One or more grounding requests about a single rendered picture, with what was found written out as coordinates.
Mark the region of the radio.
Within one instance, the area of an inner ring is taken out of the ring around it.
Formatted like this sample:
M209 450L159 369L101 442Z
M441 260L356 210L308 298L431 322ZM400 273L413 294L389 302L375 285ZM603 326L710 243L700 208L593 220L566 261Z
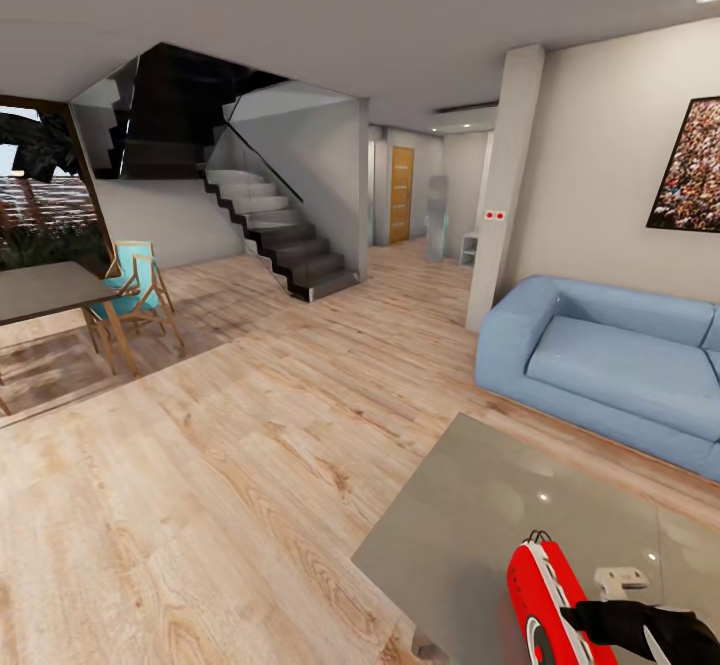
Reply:
M507 585L531 665L618 665L609 645L593 644L562 617L560 607L587 601L557 542L534 537L515 550Z

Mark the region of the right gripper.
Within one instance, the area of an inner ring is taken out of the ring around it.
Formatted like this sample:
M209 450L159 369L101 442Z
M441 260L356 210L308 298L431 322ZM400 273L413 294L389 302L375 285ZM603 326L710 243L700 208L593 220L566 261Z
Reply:
M627 636L624 617L628 610L637 608L637 601L623 600L608 602L579 601L575 608L560 607L562 617L575 629L586 630L588 639L598 645L619 645L638 654Z

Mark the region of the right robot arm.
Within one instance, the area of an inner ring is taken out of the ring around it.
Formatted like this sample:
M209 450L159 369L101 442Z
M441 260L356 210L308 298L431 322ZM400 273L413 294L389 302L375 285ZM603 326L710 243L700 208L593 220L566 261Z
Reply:
M625 590L648 588L638 568L597 568L595 584L601 601L579 601L560 607L575 629L586 630L598 645L619 645L658 665L720 665L720 642L688 608L644 605L627 600Z

